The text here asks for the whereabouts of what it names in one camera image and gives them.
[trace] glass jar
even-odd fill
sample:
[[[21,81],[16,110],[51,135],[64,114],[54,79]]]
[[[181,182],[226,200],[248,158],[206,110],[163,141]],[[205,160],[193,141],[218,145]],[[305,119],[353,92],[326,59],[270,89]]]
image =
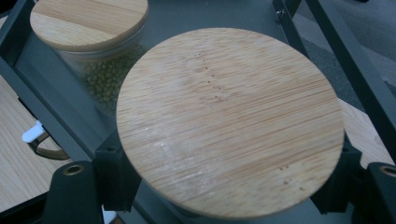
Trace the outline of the glass jar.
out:
[[[147,0],[40,0],[31,25],[97,107],[114,116],[122,81],[146,52],[140,39],[148,11]]]
[[[145,53],[141,32],[114,48],[90,52],[58,50],[61,58],[77,75],[80,83],[104,113],[114,116],[122,81]]]

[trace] screw hole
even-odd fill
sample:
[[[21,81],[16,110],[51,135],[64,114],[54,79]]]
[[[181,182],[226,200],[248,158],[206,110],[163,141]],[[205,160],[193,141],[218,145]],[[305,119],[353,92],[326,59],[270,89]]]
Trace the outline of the screw hole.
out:
[[[76,175],[84,170],[83,165],[72,165],[64,169],[64,175]]]
[[[380,170],[386,175],[396,177],[396,169],[390,166],[381,166]]]

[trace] wood grain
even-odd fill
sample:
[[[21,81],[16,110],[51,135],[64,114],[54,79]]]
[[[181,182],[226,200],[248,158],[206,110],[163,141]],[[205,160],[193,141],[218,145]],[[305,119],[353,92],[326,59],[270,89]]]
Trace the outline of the wood grain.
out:
[[[147,0],[40,0],[30,22],[36,35],[55,49],[93,51],[136,33],[148,10]]]
[[[195,213],[253,218],[305,200],[344,139],[327,79],[272,37],[204,29],[151,49],[118,100],[122,145],[162,196]]]
[[[7,17],[3,17],[0,19],[0,28],[3,26],[4,22],[6,22]]]
[[[22,142],[33,125],[35,119],[0,76],[0,212],[48,191],[53,172],[69,162],[40,158]],[[40,146],[59,149],[49,139]]]
[[[339,101],[343,110],[344,125],[350,143],[362,152],[361,166],[367,168],[370,162],[375,161],[394,165],[370,118],[343,100]]]

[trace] dark metal frame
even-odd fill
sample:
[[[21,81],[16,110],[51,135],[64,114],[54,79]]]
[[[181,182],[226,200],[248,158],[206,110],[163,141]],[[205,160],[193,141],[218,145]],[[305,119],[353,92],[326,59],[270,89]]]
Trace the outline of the dark metal frame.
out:
[[[18,204],[0,213],[0,223],[40,223],[47,201],[47,193]]]
[[[374,67],[371,65],[367,57],[358,45],[356,38],[349,31],[345,23],[342,21],[341,17],[338,15],[337,11],[333,8],[331,3],[327,0],[306,0],[310,6],[314,16],[318,20],[323,33],[327,36],[332,50],[334,51],[338,61],[342,65],[343,69],[348,76],[351,84],[353,85],[355,92],[358,94],[363,106],[365,107],[370,119],[372,120],[375,128],[377,129],[381,139],[383,140],[389,154],[395,161],[396,159],[396,100],[395,97],[390,93],[388,87],[380,79],[379,75],[375,71]],[[277,12],[278,22],[283,27],[283,32],[286,37],[286,41],[292,47],[299,50],[302,54],[307,56],[306,50],[304,48],[303,42],[298,35],[297,29],[292,22],[292,16],[295,14],[301,0],[274,0],[273,6],[275,12]],[[21,56],[21,50],[26,41],[28,41],[29,34],[31,30],[19,30],[20,27],[30,27],[27,22],[29,21],[28,16],[30,15],[30,9],[33,7],[33,1],[19,1],[15,6],[16,10],[9,15],[7,23],[2,28],[2,32],[8,33],[10,35],[2,35],[0,37],[0,68],[2,70],[2,75],[7,80],[8,84],[18,93],[21,97],[21,101],[27,106],[29,111],[34,111],[39,114],[41,121],[46,124],[46,128],[49,133],[53,133],[56,136],[61,136],[56,140],[61,146],[67,146],[73,148],[72,150],[67,150],[71,158],[78,158],[83,161],[91,161],[94,158],[92,153],[94,150],[89,148],[80,140],[81,136],[78,136],[71,130],[70,126],[60,117],[56,110],[54,110],[53,105],[48,102],[47,96],[42,93],[35,91],[33,88],[34,84],[31,81],[19,76],[20,72],[15,68],[15,63]],[[80,120],[81,125],[84,125],[84,120]],[[111,147],[120,146],[118,142],[118,134],[116,130],[109,130],[108,135],[105,136],[94,136],[87,133],[84,137],[91,137],[96,142],[100,142],[98,145],[97,152],[103,153],[102,159],[112,153],[111,150],[107,150]],[[96,163],[95,169],[101,171],[97,174],[100,179],[99,181],[110,181],[112,183],[117,183],[118,181],[122,185],[120,190],[124,191],[125,183],[120,178],[114,179],[103,179],[100,175],[106,173],[106,168],[104,166],[106,162],[112,166],[112,173],[119,172],[120,176],[130,176],[128,174],[120,173],[122,165],[121,162],[125,162],[124,159],[120,158],[120,154],[113,155],[114,162],[109,160],[103,160],[102,163]],[[134,188],[138,187],[140,183],[139,177],[135,176],[136,182],[133,183]],[[102,194],[107,195],[109,207],[121,206],[120,209],[125,210],[125,208],[130,207],[131,201],[124,201],[123,204],[117,204],[118,200],[122,198],[120,194],[116,191],[108,191]],[[143,208],[143,203],[146,200],[140,200],[139,203],[134,204],[134,207],[140,208],[139,212],[145,213]]]
[[[361,167],[361,152],[349,140],[325,185],[311,196],[321,214],[344,213],[355,206],[352,223],[396,223],[396,167],[372,162]]]
[[[305,0],[305,2],[332,47],[389,155],[396,162],[396,98],[331,1]],[[287,15],[294,15],[300,3],[301,0],[286,0],[284,9],[289,11]]]

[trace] bamboo lid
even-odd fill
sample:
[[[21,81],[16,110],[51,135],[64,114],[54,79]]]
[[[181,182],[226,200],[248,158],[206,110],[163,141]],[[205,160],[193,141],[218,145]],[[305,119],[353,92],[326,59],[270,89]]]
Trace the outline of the bamboo lid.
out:
[[[338,162],[342,114],[328,80],[267,35],[213,28],[146,53],[120,91],[117,123],[136,171],[169,201],[254,218],[317,191]]]
[[[30,22],[35,34],[57,50],[95,51],[136,33],[148,10],[147,0],[40,0]]]

